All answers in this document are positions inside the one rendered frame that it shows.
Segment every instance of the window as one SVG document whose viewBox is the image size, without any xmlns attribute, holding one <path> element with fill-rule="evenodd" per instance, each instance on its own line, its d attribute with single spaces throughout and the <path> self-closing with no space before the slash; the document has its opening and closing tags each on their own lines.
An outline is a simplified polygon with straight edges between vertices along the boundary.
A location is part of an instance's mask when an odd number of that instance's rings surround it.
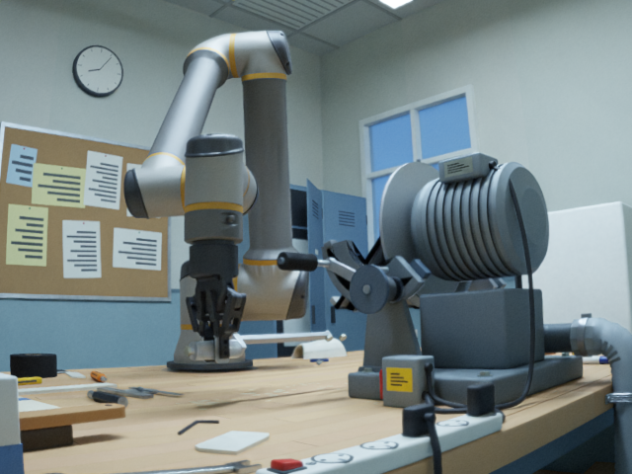
<svg viewBox="0 0 632 474">
<path fill-rule="evenodd" d="M 472 103 L 472 89 L 465 87 L 359 123 L 369 242 L 379 236 L 382 193 L 393 171 L 412 161 L 436 167 L 476 150 Z"/>
</svg>

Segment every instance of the cork bulletin board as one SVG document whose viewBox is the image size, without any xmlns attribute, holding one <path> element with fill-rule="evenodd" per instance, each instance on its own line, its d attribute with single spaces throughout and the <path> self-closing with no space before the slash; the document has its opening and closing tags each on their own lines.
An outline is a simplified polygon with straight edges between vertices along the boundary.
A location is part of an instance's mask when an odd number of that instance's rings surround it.
<svg viewBox="0 0 632 474">
<path fill-rule="evenodd" d="M 169 219 L 127 212 L 147 149 L 0 123 L 0 298 L 168 301 Z"/>
</svg>

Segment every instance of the wall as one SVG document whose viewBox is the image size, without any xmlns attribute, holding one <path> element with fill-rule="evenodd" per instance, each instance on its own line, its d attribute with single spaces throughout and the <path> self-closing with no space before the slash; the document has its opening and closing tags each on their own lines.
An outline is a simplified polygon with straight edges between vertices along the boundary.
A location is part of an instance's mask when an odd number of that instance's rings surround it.
<svg viewBox="0 0 632 474">
<path fill-rule="evenodd" d="M 238 31 L 157 0 L 1 0 L 0 120 L 149 147 L 187 53 L 203 40 Z M 72 77 L 76 54 L 92 44 L 111 48 L 124 69 L 120 89 L 104 99 L 84 94 Z M 290 180 L 322 186 L 320 59 L 295 48 L 291 54 Z M 228 81 L 203 132 L 243 137 L 242 109 L 240 81 Z M 183 220 L 171 226 L 174 288 L 188 257 Z M 179 294 L 172 296 L 171 304 L 0 301 L 0 370 L 8 370 L 8 354 L 29 351 L 57 352 L 64 368 L 162 364 L 179 334 Z"/>
<path fill-rule="evenodd" d="M 447 0 L 322 60 L 325 189 L 361 195 L 358 122 L 474 89 L 480 150 L 527 166 L 549 210 L 632 202 L 626 0 Z"/>
</svg>

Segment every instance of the yellow warning label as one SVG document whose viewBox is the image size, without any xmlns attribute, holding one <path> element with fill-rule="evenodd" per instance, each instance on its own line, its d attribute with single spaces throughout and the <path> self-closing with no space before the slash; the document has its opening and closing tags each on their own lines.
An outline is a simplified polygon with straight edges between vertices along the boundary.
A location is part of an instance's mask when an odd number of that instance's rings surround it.
<svg viewBox="0 0 632 474">
<path fill-rule="evenodd" d="M 386 367 L 386 390 L 389 392 L 412 392 L 413 369 Z"/>
</svg>

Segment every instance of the wooden table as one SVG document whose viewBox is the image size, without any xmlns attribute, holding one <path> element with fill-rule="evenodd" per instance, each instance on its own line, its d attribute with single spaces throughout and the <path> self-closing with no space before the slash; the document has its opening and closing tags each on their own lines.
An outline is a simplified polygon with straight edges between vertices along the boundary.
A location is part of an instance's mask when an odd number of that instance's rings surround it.
<svg viewBox="0 0 632 474">
<path fill-rule="evenodd" d="M 322 365 L 301 359 L 261 359 L 255 361 L 254 370 L 226 373 L 171 372 L 163 366 L 101 369 L 118 388 L 142 386 L 185 395 L 129 398 L 126 418 L 77 425 L 74 445 L 26 453 L 26 472 L 108 474 L 241 459 L 268 467 L 272 459 L 302 459 L 400 433 L 401 409 L 349 398 L 347 376 L 361 361 L 362 352 L 358 352 Z M 86 381 L 59 375 L 44 383 Z M 604 400 L 610 391 L 609 366 L 585 365 L 584 378 L 506 410 L 499 433 L 444 453 L 443 472 L 493 472 L 606 412 L 611 405 Z M 67 405 L 85 397 L 85 392 L 67 392 L 30 398 Z M 178 435 L 195 420 L 217 420 L 219 425 L 199 424 Z M 236 456 L 195 450 L 197 443 L 232 430 L 271 436 Z M 392 472 L 430 474 L 433 469 L 427 459 Z"/>
</svg>

